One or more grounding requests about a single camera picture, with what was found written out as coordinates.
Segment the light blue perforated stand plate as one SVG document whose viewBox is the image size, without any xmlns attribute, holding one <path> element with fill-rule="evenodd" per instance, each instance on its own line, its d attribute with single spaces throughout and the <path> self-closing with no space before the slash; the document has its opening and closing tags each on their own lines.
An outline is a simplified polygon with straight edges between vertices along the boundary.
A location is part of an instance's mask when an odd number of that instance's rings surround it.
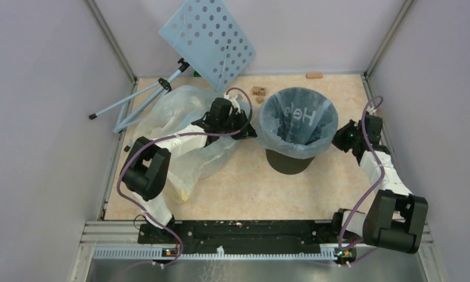
<svg viewBox="0 0 470 282">
<path fill-rule="evenodd" d="M 219 93 L 256 55 L 223 1 L 184 1 L 159 34 Z"/>
</svg>

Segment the black plastic trash bin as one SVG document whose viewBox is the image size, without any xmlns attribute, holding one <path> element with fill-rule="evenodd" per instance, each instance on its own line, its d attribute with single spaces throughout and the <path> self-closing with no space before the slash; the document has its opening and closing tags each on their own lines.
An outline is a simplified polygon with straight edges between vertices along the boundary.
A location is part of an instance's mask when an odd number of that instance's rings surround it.
<svg viewBox="0 0 470 282">
<path fill-rule="evenodd" d="M 266 158 L 275 171 L 286 175 L 299 174 L 305 171 L 314 160 L 314 157 L 296 159 L 269 149 L 266 149 Z"/>
</svg>

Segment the small wooden cork piece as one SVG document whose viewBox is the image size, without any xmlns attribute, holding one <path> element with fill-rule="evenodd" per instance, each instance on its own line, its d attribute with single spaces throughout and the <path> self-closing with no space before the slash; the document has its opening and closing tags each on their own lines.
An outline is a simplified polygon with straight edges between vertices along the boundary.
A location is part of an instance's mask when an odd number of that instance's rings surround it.
<svg viewBox="0 0 470 282">
<path fill-rule="evenodd" d="M 322 79 L 323 76 L 322 72 L 311 72 L 305 75 L 306 79 Z"/>
</svg>

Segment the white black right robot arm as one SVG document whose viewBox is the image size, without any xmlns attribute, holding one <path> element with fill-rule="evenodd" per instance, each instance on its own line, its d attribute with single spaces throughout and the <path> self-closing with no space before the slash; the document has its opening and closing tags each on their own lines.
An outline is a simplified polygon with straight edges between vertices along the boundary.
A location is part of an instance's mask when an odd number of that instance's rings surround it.
<svg viewBox="0 0 470 282">
<path fill-rule="evenodd" d="M 349 121 L 339 129 L 333 145 L 351 152 L 364 171 L 375 198 L 367 213 L 339 209 L 334 213 L 330 233 L 346 242 L 356 234 L 363 243 L 414 254 L 424 231 L 428 202 L 414 195 L 400 179 L 388 148 L 380 143 L 383 121 L 365 114 L 358 122 Z"/>
</svg>

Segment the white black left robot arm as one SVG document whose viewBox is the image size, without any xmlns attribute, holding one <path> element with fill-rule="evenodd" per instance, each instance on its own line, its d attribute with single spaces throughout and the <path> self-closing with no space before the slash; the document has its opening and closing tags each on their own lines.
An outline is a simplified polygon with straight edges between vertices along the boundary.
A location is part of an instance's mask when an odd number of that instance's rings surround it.
<svg viewBox="0 0 470 282">
<path fill-rule="evenodd" d="M 256 137 L 250 124 L 253 107 L 242 109 L 234 99 L 215 98 L 210 109 L 184 129 L 150 140 L 138 138 L 121 169 L 119 182 L 133 193 L 130 202 L 142 209 L 153 225 L 152 236 L 167 243 L 174 236 L 172 212 L 163 197 L 171 160 L 207 147 L 221 137 L 242 140 Z"/>
</svg>

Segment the light blue trash bag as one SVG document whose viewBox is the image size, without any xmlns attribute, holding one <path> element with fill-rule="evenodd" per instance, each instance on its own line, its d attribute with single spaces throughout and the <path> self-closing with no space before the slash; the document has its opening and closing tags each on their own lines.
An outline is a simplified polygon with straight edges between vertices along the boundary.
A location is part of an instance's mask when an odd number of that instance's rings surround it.
<svg viewBox="0 0 470 282">
<path fill-rule="evenodd" d="M 269 96 L 255 121 L 257 141 L 265 149 L 309 159 L 327 151 L 338 129 L 332 101 L 308 88 L 282 89 Z"/>
</svg>

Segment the small wooden blocks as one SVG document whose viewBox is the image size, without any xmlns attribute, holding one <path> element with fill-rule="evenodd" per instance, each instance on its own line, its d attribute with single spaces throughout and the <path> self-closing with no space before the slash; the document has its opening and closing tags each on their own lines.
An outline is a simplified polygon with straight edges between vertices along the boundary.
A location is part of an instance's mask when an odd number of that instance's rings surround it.
<svg viewBox="0 0 470 282">
<path fill-rule="evenodd" d="M 266 97 L 266 88 L 261 86 L 253 86 L 251 93 L 256 97 L 256 102 L 262 104 Z"/>
</svg>

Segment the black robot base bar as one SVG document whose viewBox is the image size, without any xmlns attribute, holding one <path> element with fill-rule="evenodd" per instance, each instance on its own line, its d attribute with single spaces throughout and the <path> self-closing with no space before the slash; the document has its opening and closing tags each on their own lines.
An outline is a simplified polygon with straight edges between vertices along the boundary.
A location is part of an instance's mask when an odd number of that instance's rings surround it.
<svg viewBox="0 0 470 282">
<path fill-rule="evenodd" d="M 340 227 L 331 220 L 176 220 L 165 229 L 139 227 L 139 244 L 171 245 L 183 254 L 314 254 L 338 243 Z"/>
</svg>

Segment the translucent yellowish trash bag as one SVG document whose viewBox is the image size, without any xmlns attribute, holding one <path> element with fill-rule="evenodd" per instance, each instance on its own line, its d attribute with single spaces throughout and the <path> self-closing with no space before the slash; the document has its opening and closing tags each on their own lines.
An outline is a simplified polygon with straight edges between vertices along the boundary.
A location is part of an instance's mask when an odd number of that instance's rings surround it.
<svg viewBox="0 0 470 282">
<path fill-rule="evenodd" d="M 132 135 L 133 141 L 140 137 L 153 140 L 168 136 L 169 142 L 181 148 L 173 151 L 166 182 L 166 193 L 178 204 L 188 201 L 198 180 L 220 171 L 239 145 L 238 141 L 228 136 L 202 149 L 193 147 L 193 142 L 206 142 L 208 139 L 200 135 L 200 129 L 193 129 L 192 136 L 182 136 L 187 127 L 200 119 L 214 100 L 221 97 L 213 90 L 181 86 L 161 98 L 138 123 Z"/>
</svg>

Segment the light blue tripod legs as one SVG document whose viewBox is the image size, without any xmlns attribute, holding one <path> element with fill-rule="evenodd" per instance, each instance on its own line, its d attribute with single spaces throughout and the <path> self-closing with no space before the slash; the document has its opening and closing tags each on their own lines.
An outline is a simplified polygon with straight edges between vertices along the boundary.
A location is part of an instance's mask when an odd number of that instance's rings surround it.
<svg viewBox="0 0 470 282">
<path fill-rule="evenodd" d="M 127 129 L 129 126 L 134 125 L 135 123 L 139 122 L 139 119 L 137 118 L 156 98 L 159 98 L 161 96 L 164 96 L 165 94 L 169 93 L 172 91 L 172 82 L 180 76 L 180 74 L 184 73 L 189 67 L 190 64 L 184 59 L 181 58 L 178 61 L 179 67 L 178 69 L 167 79 L 164 78 L 159 78 L 155 83 L 143 88 L 142 90 L 139 90 L 128 97 L 96 112 L 92 113 L 88 116 L 89 120 L 94 120 L 100 115 L 104 114 L 105 112 L 110 111 L 113 108 L 116 108 L 118 106 L 121 106 L 121 110 L 118 115 L 118 119 L 116 121 L 116 125 L 113 128 L 114 133 L 120 133 Z M 148 96 L 139 106 L 135 109 L 129 112 L 126 116 L 124 116 L 125 113 L 125 105 L 128 104 L 131 100 L 134 100 L 137 96 L 144 94 L 145 92 L 157 87 L 157 89 L 150 95 Z"/>
</svg>

